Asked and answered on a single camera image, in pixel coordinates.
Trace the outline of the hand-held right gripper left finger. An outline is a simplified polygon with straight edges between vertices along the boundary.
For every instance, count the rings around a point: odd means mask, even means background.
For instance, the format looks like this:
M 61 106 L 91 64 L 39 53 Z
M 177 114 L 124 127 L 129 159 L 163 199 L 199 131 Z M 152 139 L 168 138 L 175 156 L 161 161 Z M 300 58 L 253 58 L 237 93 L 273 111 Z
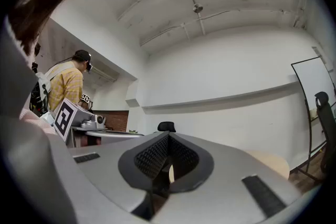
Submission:
M 151 191 L 154 180 L 169 156 L 169 132 L 155 135 L 125 151 L 119 158 L 119 172 L 133 188 Z

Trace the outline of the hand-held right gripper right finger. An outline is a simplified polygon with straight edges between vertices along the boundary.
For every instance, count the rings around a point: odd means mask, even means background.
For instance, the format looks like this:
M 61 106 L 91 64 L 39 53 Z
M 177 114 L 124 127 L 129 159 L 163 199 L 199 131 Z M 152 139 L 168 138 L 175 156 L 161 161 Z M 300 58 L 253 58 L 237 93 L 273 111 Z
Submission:
M 170 193 L 197 189 L 205 183 L 214 169 L 214 159 L 208 151 L 175 133 L 169 134 L 169 158 L 174 170 Z

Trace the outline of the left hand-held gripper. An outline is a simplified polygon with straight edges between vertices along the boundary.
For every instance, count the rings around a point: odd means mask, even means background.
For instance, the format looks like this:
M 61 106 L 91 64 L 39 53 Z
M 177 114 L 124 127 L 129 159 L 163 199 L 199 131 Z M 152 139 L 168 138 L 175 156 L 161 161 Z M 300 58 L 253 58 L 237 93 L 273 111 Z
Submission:
M 58 108 L 54 128 L 68 148 L 116 143 L 142 136 L 138 133 L 109 130 L 105 122 L 105 117 L 64 99 Z

